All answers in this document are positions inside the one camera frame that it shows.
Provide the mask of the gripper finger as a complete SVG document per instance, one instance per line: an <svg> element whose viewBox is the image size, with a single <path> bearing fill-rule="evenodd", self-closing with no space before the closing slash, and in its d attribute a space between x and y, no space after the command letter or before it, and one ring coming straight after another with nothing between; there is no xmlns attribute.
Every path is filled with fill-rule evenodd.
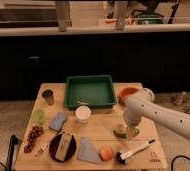
<svg viewBox="0 0 190 171"><path fill-rule="evenodd" d="M128 140L132 140L135 136L135 131L136 131L135 128L127 128L126 129L126 138Z"/></svg>
<svg viewBox="0 0 190 171"><path fill-rule="evenodd" d="M125 133L126 132L125 131L125 125L124 124L118 124L116 130L117 130L118 133Z"/></svg>

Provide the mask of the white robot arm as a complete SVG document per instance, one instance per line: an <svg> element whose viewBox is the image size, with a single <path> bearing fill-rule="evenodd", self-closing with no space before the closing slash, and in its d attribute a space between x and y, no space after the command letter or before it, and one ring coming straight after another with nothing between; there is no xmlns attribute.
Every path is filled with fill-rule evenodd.
<svg viewBox="0 0 190 171"><path fill-rule="evenodd" d="M155 104L150 89L142 88L127 95L119 93L118 100L126 107L123 118L128 139L133 138L136 127L146 117L190 140L190 115Z"/></svg>

